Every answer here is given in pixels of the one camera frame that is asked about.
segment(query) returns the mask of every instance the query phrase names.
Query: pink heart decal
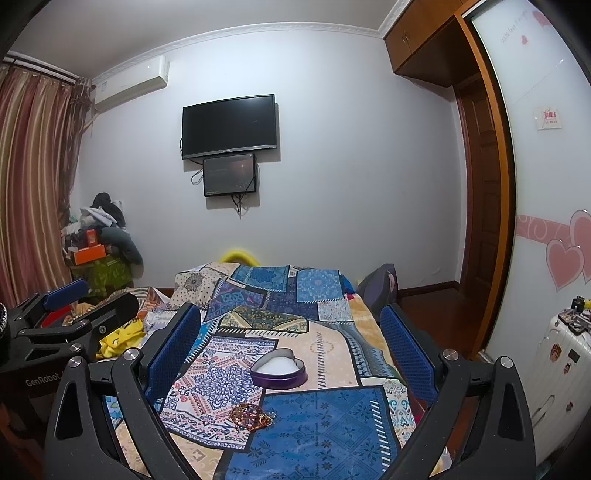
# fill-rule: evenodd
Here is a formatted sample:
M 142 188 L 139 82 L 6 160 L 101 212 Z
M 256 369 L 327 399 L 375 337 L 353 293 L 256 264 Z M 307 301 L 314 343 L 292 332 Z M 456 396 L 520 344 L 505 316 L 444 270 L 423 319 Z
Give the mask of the pink heart decal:
M 546 246 L 546 263 L 556 291 L 560 291 L 581 274 L 584 256 L 579 247 L 564 248 L 561 240 L 554 239 L 550 240 Z
M 591 280 L 591 215 L 577 210 L 570 219 L 570 244 L 581 248 L 587 259 L 583 267 L 585 283 Z

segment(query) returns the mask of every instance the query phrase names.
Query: pile of clothes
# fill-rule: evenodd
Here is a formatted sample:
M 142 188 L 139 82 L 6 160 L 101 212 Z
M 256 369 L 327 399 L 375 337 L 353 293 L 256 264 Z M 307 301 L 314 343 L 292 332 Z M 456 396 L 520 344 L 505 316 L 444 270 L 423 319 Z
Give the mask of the pile of clothes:
M 96 232 L 98 243 L 105 246 L 107 253 L 123 256 L 130 264 L 143 265 L 140 255 L 130 235 L 125 231 L 125 217 L 119 206 L 111 201 L 108 193 L 99 193 L 90 207 L 80 209 L 80 220 L 65 227 L 62 233 L 62 243 L 66 252 L 66 260 L 72 261 L 71 252 L 87 248 L 88 236 L 86 232 Z
M 99 193 L 90 207 L 80 209 L 61 231 L 66 264 L 74 278 L 90 285 L 89 297 L 97 300 L 132 285 L 130 265 L 144 264 L 141 254 L 125 231 L 120 205 L 108 193 Z

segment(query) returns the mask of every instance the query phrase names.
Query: ceiling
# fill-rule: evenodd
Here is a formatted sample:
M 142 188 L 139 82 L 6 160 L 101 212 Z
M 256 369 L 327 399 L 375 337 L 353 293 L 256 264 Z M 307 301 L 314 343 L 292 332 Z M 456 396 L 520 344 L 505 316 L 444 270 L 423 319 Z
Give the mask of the ceiling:
M 397 0 L 52 0 L 13 51 L 96 77 L 152 48 L 222 28 L 327 22 L 378 30 Z

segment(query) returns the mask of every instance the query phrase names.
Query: striped curtain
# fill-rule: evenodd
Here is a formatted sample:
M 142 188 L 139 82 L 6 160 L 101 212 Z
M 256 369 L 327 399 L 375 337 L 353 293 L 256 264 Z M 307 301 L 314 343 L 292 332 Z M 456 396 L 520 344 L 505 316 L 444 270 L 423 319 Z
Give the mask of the striped curtain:
M 8 308 L 71 281 L 61 252 L 60 217 L 63 223 L 69 216 L 82 134 L 83 125 L 76 135 L 72 123 L 83 124 L 87 111 L 82 115 L 72 107 L 74 89 L 0 66 L 0 301 Z M 78 145 L 68 146 L 68 140 Z

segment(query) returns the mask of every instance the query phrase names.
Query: purple tin box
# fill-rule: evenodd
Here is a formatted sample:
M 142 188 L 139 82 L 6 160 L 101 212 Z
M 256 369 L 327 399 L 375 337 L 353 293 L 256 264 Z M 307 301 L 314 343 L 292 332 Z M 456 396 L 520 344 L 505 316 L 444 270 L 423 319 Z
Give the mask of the purple tin box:
M 257 372 L 257 370 L 266 364 L 271 358 L 284 356 L 291 358 L 298 366 L 296 372 L 283 375 L 271 375 Z M 266 355 L 263 355 L 255 362 L 251 368 L 252 383 L 257 387 L 270 388 L 272 390 L 289 390 L 290 388 L 299 387 L 308 380 L 306 373 L 306 366 L 299 358 L 296 358 L 293 350 L 289 348 L 278 348 Z

